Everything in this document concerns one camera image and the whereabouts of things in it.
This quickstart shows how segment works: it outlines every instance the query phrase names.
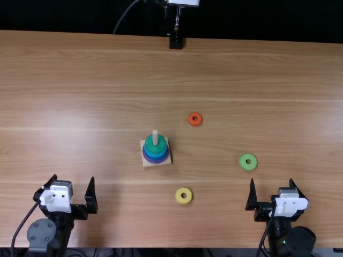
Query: orange ring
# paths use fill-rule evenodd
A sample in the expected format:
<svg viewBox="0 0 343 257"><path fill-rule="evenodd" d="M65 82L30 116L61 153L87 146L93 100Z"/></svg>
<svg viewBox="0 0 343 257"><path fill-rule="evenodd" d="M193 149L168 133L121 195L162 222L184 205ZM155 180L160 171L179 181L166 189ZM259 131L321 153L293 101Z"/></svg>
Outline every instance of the orange ring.
<svg viewBox="0 0 343 257"><path fill-rule="evenodd" d="M202 121L203 121L202 116L199 113L197 113L197 112L192 112L188 116L188 122L192 126L199 126L202 123Z"/></svg>

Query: wood grain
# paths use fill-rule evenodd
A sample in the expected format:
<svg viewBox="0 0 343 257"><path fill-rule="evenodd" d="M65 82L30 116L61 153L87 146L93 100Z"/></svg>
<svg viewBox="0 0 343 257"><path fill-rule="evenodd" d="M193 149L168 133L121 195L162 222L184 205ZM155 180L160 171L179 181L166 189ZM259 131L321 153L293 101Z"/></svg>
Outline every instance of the wood grain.
<svg viewBox="0 0 343 257"><path fill-rule="evenodd" d="M339 44L188 39L171 51L161 37L0 31L0 246L56 173L75 203L96 181L99 213L76 221L70 247L257 247L251 177L259 200L292 177L309 198L295 225L316 247L343 247L342 71ZM139 141L154 128L173 164L144 170ZM183 186L188 206L174 199Z"/></svg>

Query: black background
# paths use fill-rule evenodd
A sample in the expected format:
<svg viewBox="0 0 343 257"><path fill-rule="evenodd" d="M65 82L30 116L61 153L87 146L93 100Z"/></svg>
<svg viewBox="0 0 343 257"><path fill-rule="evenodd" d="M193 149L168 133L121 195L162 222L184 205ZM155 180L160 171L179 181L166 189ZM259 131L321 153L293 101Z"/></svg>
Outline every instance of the black background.
<svg viewBox="0 0 343 257"><path fill-rule="evenodd" d="M159 0L141 0L117 34L166 36ZM1 0L0 29L112 33L128 0ZM343 0L200 0L181 16L186 37L343 42Z"/></svg>

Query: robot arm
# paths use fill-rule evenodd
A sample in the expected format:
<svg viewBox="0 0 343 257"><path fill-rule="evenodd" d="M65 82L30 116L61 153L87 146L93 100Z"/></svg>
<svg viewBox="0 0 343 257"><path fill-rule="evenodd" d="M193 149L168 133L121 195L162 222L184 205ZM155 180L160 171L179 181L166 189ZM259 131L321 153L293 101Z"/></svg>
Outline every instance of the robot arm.
<svg viewBox="0 0 343 257"><path fill-rule="evenodd" d="M173 27L169 30L170 49L183 49L184 47L184 37L180 31L182 9L185 7L198 7L199 3L200 0L167 0L167 5L172 8L173 17L175 17Z"/></svg>
<svg viewBox="0 0 343 257"><path fill-rule="evenodd" d="M270 202L258 202L253 179L245 210L255 210L254 220L266 222L271 257L310 256L316 242L316 235L308 228L292 228L307 208L308 199L289 180L289 187L279 188L278 195L272 195Z"/></svg>
<svg viewBox="0 0 343 257"><path fill-rule="evenodd" d="M85 194L85 205L70 204L72 195L72 183L57 180L56 175L35 192L33 200L47 218L33 222L27 230L28 252L31 256L63 256L74 220L87 220L88 214L98 212L94 177Z"/></svg>

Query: green ring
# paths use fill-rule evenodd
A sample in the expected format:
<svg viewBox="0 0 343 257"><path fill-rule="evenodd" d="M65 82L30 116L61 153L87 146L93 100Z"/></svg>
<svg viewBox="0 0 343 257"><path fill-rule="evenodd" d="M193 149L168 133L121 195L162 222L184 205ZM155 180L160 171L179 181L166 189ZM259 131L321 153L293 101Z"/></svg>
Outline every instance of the green ring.
<svg viewBox="0 0 343 257"><path fill-rule="evenodd" d="M243 170L252 171L257 166L257 160L252 154L243 154L240 158L240 166Z"/></svg>
<svg viewBox="0 0 343 257"><path fill-rule="evenodd" d="M160 154L166 150L167 143L165 138L159 135L159 143L157 146L154 146L154 144L152 144L152 135L150 135L145 140L145 148L152 154Z"/></svg>

